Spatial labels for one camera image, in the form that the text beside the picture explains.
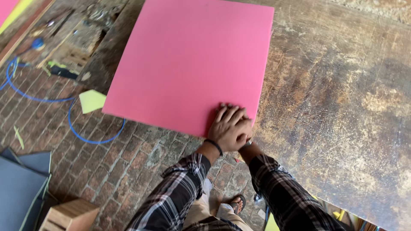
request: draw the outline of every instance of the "brick floor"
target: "brick floor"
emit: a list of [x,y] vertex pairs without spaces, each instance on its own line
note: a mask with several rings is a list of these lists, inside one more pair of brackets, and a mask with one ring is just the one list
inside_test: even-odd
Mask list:
[[[1,70],[0,84],[5,82],[3,76]],[[19,69],[13,81],[39,98],[76,96],[83,91],[72,80],[28,67]],[[18,155],[51,150],[50,191],[62,201],[81,197],[100,206],[94,230],[122,230],[162,180],[160,173],[201,144],[196,137],[132,121],[126,122],[114,141],[87,144],[70,131],[70,104],[27,100],[6,86],[0,92],[0,148],[11,146]],[[79,101],[74,104],[71,120],[79,134],[93,140],[112,137],[122,125],[122,119],[104,115],[101,110],[83,115]],[[14,125],[24,139],[24,150],[14,137]],[[213,213],[219,202],[244,194],[247,207],[241,217],[254,230],[263,230],[264,220],[257,213],[264,210],[265,203],[254,203],[255,192],[245,164],[225,155],[211,168],[208,178],[214,186]]]

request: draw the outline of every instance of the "khaki pants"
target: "khaki pants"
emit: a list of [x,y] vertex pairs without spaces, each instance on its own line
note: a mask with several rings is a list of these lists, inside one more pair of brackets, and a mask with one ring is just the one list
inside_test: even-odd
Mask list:
[[[208,179],[204,181],[204,192],[201,198],[194,201],[187,217],[185,218],[183,230],[188,226],[199,222],[205,218],[211,217],[210,204],[208,202],[211,190],[211,183]],[[234,213],[233,208],[229,204],[221,204],[218,208],[217,218],[223,218],[236,224],[243,231],[253,231],[242,219]]]

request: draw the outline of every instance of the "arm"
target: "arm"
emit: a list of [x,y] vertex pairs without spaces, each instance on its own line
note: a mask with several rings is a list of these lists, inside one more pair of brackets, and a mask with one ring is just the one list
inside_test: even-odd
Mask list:
[[[242,120],[245,109],[221,110],[210,128],[208,138],[222,151],[241,148],[251,131],[251,121]],[[168,168],[164,180],[153,190],[128,225],[134,230],[181,230],[188,210],[203,193],[203,181],[208,170],[220,156],[219,149],[205,142],[197,151]]]
[[260,193],[280,230],[344,229],[277,161],[255,143],[239,150],[249,166],[254,190]]

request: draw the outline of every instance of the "pink foam sheet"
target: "pink foam sheet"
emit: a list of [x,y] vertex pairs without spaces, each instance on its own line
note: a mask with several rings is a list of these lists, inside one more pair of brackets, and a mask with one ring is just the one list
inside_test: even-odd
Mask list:
[[3,25],[4,21],[13,11],[14,7],[18,3],[18,0],[4,0],[0,6],[0,27]]
[[221,102],[255,118],[273,15],[222,0],[146,0],[103,112],[196,136]]

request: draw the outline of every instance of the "person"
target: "person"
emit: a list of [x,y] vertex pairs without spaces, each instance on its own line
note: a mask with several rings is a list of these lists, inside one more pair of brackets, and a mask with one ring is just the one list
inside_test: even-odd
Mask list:
[[268,204],[280,230],[344,230],[277,161],[250,142],[252,121],[245,108],[221,106],[208,139],[193,154],[166,169],[163,181],[137,210],[127,226],[136,230],[251,231],[238,216],[243,196],[221,204],[214,217],[208,197],[210,167],[226,151],[238,151],[248,165],[255,191]]

